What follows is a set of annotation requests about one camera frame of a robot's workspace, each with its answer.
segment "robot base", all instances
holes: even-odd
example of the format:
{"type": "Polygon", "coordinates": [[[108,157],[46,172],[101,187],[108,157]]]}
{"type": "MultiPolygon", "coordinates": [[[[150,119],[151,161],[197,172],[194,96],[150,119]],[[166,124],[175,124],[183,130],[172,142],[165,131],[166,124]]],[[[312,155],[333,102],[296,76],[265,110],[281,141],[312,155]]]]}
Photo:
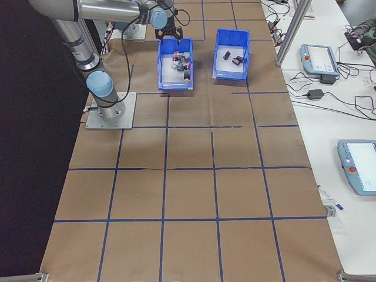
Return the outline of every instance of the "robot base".
{"type": "MultiPolygon", "coordinates": [[[[119,95],[119,99],[123,99],[126,92],[118,92],[117,94],[119,95]]],[[[132,129],[133,118],[135,117],[136,98],[136,92],[129,92],[127,98],[124,100],[124,115],[116,120],[111,120],[110,122],[102,119],[97,110],[91,110],[89,112],[88,121],[86,122],[85,128],[89,130],[132,129]]],[[[94,100],[91,107],[97,107],[94,100]]]]}
{"type": "MultiPolygon", "coordinates": [[[[146,27],[147,25],[138,25],[139,30],[133,34],[124,34],[124,40],[145,40],[146,36],[146,27]]],[[[114,29],[112,32],[111,39],[121,39],[122,38],[122,31],[118,29],[114,29]]]]}

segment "white table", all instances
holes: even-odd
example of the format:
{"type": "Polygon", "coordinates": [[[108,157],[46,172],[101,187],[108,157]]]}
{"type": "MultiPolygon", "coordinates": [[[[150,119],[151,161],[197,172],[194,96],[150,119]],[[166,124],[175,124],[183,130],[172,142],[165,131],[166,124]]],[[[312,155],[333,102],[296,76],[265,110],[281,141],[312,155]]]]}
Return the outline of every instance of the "white table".
{"type": "MultiPolygon", "coordinates": [[[[303,71],[299,54],[301,44],[331,46],[338,60],[337,48],[346,42],[343,33],[348,22],[335,0],[313,0],[312,7],[315,19],[303,20],[282,64],[286,83],[296,89],[306,83],[289,82],[297,72],[303,71]]],[[[267,8],[263,8],[265,14],[269,15],[267,8]]],[[[286,11],[285,7],[278,5],[273,5],[273,8],[277,12],[286,11]]],[[[291,14],[282,17],[277,27],[286,32],[291,19],[291,14]]],[[[341,61],[373,65],[365,52],[358,56],[349,44],[341,48],[341,61]]],[[[354,102],[355,95],[369,95],[376,101],[376,91],[373,88],[376,85],[372,84],[369,71],[366,70],[370,68],[360,69],[364,70],[356,78],[341,78],[334,85],[314,82],[293,93],[303,95],[310,89],[322,89],[323,92],[331,92],[346,102],[354,102]]],[[[376,80],[376,72],[373,72],[372,76],[376,80]]],[[[324,95],[318,101],[293,96],[291,100],[359,115],[354,108],[342,104],[330,95],[324,95]]],[[[328,218],[344,271],[350,274],[376,274],[376,196],[358,196],[353,191],[341,168],[337,153],[337,143],[341,139],[376,139],[376,121],[361,120],[296,103],[293,105],[316,182],[344,207],[342,211],[336,209],[335,217],[328,218]]]]}

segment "black curtain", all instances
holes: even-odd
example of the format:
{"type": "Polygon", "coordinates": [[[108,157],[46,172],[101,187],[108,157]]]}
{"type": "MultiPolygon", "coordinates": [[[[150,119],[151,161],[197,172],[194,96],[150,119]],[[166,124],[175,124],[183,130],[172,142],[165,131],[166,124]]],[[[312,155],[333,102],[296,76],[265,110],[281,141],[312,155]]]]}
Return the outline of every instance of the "black curtain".
{"type": "Polygon", "coordinates": [[[2,0],[0,13],[0,277],[5,277],[39,271],[88,92],[69,68],[48,18],[27,0],[2,0]]]}

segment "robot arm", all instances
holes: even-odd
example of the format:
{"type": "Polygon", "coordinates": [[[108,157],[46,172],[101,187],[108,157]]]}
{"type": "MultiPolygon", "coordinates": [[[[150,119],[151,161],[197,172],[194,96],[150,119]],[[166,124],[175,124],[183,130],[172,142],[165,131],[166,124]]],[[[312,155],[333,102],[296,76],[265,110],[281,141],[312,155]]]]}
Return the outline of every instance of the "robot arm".
{"type": "Polygon", "coordinates": [[[181,28],[174,24],[173,0],[29,0],[42,15],[61,21],[97,19],[112,22],[151,24],[156,38],[165,35],[183,38],[181,28]]]}
{"type": "Polygon", "coordinates": [[[63,39],[63,44],[75,57],[76,65],[98,104],[99,115],[109,123],[115,122],[124,115],[126,96],[119,98],[112,78],[105,71],[99,56],[90,45],[88,36],[82,31],[82,19],[127,22],[129,25],[151,24],[156,29],[156,35],[160,32],[158,39],[162,40],[165,35],[172,35],[178,40],[183,37],[181,28],[176,28],[174,24],[173,0],[157,0],[157,2],[154,0],[29,0],[29,2],[39,13],[51,19],[63,39]]]}

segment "blue plastic bin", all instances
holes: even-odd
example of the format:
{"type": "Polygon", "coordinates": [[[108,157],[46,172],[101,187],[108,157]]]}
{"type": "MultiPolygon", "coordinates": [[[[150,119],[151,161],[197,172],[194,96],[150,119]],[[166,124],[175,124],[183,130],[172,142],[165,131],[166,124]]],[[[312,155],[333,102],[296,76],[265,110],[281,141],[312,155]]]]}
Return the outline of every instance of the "blue plastic bin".
{"type": "Polygon", "coordinates": [[[216,48],[214,50],[213,78],[246,80],[250,60],[250,32],[236,29],[218,29],[216,48]],[[224,54],[231,55],[224,60],[224,54]],[[241,56],[243,63],[239,66],[232,62],[233,58],[241,56]]]}
{"type": "Polygon", "coordinates": [[[193,89],[193,41],[192,38],[183,38],[179,45],[175,38],[163,39],[158,44],[158,89],[159,90],[192,90],[193,89]],[[189,52],[190,81],[185,82],[184,74],[173,70],[171,67],[174,52],[189,52]]]}

